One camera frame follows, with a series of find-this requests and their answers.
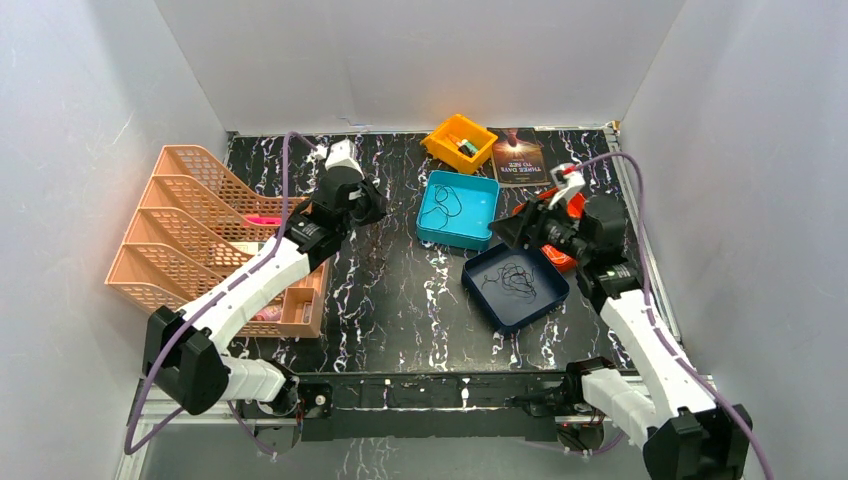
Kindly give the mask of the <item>cyan square tray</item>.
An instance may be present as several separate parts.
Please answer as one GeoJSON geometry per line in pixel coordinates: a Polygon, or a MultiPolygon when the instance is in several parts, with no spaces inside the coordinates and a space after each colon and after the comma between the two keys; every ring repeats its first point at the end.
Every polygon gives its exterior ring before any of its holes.
{"type": "Polygon", "coordinates": [[[474,175],[433,171],[416,220],[419,240],[473,251],[488,248],[500,187],[474,175]]]}

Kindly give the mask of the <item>orange square tray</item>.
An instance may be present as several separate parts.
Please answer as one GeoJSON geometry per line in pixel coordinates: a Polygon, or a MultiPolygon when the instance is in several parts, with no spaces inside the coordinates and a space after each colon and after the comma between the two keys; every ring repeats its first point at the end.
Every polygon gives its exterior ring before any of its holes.
{"type": "MultiPolygon", "coordinates": [[[[538,198],[547,200],[554,196],[557,192],[556,188],[550,188],[538,195],[538,198]]],[[[567,204],[568,215],[572,219],[579,219],[586,202],[586,197],[582,193],[577,193],[572,197],[567,204]]],[[[560,272],[565,273],[573,270],[577,266],[577,261],[565,253],[557,250],[551,245],[544,245],[541,248],[542,253],[546,256],[549,262],[560,272]]]]}

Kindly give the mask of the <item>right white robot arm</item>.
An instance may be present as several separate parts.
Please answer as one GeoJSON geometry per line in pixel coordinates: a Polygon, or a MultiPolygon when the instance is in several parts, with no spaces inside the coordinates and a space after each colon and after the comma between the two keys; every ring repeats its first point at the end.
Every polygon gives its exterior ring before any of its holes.
{"type": "Polygon", "coordinates": [[[640,393],[604,359],[569,364],[565,405],[595,407],[641,450],[653,479],[740,479],[752,420],[724,406],[697,374],[653,307],[646,281],[624,254],[626,213],[614,199],[590,197],[573,218],[550,199],[532,199],[490,230],[511,247],[550,245],[574,259],[579,290],[618,336],[646,388],[640,393]]]}

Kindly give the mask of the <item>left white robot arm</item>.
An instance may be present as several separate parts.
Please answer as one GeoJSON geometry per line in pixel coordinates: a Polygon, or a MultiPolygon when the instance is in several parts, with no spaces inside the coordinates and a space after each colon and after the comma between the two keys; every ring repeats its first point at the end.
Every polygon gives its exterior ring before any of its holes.
{"type": "Polygon", "coordinates": [[[352,163],[328,165],[312,195],[260,249],[201,297],[156,309],[146,327],[142,372],[192,415],[219,401],[258,401],[275,416],[294,411],[298,378],[276,361],[226,355],[231,340],[288,287],[334,256],[352,230],[380,221],[386,198],[352,163]]]}

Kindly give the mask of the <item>navy square tray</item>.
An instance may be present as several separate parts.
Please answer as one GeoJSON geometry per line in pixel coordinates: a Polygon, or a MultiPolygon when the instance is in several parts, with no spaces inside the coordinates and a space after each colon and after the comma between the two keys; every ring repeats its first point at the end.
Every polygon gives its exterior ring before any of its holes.
{"type": "Polygon", "coordinates": [[[570,286],[539,249],[497,244],[463,265],[461,283],[492,329],[514,333],[563,305],[570,286]]]}

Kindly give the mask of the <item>dark paperback book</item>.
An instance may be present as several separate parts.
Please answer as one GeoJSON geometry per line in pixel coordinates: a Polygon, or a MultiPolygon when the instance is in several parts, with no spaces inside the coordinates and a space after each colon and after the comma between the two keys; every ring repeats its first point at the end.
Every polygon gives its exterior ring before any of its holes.
{"type": "Polygon", "coordinates": [[[550,183],[542,145],[533,128],[490,128],[494,177],[504,188],[541,187],[550,183]]]}

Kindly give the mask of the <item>yellow plastic bin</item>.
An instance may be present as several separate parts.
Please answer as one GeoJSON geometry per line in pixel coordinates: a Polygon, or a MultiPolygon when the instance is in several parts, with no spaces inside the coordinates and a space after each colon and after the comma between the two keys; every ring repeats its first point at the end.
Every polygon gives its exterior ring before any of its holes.
{"type": "Polygon", "coordinates": [[[473,174],[493,157],[497,135],[461,114],[455,114],[420,144],[435,159],[462,174],[473,174]]]}

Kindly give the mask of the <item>red pen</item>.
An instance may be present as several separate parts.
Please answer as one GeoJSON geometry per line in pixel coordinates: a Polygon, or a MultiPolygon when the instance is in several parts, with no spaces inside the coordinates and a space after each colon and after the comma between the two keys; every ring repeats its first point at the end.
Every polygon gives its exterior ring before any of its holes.
{"type": "Polygon", "coordinates": [[[454,136],[454,135],[452,135],[452,134],[448,134],[448,135],[447,135],[447,137],[448,137],[448,139],[449,139],[452,143],[454,143],[454,144],[455,144],[458,148],[463,146],[463,142],[462,142],[462,140],[460,140],[458,137],[456,137],[456,136],[454,136]]]}

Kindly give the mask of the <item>peach compartment organizer tray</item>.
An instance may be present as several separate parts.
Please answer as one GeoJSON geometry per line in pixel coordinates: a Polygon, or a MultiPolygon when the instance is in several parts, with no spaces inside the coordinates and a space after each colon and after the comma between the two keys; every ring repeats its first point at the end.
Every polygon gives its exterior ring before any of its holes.
{"type": "MultiPolygon", "coordinates": [[[[216,265],[234,270],[257,254],[265,241],[274,234],[275,231],[261,232],[256,240],[218,243],[213,249],[216,265]]],[[[318,338],[323,324],[324,297],[330,271],[331,262],[327,260],[269,303],[283,305],[279,322],[257,322],[254,316],[239,334],[246,337],[318,338]]]]}

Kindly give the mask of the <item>pink eraser pack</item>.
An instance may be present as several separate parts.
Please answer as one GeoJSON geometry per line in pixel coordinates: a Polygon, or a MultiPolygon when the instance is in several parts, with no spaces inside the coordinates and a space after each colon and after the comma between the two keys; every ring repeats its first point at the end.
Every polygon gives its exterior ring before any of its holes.
{"type": "Polygon", "coordinates": [[[257,322],[279,322],[282,317],[282,304],[271,304],[261,309],[254,317],[257,322]]]}

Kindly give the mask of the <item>peach mesh file rack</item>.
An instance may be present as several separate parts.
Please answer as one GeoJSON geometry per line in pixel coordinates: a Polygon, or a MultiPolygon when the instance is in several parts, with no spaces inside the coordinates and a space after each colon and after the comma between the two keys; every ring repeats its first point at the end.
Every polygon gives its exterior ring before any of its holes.
{"type": "Polygon", "coordinates": [[[245,227],[244,215],[280,217],[281,208],[281,198],[255,193],[207,149],[166,145],[105,283],[147,313],[160,306],[177,309],[244,264],[218,267],[218,243],[276,231],[245,227]]]}

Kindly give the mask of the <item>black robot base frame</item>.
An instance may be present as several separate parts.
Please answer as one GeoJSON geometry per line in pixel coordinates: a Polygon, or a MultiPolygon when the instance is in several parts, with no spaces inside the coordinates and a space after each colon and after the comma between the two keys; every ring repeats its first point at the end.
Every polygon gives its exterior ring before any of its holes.
{"type": "Polygon", "coordinates": [[[242,400],[236,411],[259,428],[293,428],[294,442],[504,437],[584,456],[622,442],[575,393],[563,371],[302,373],[282,405],[242,400]]]}

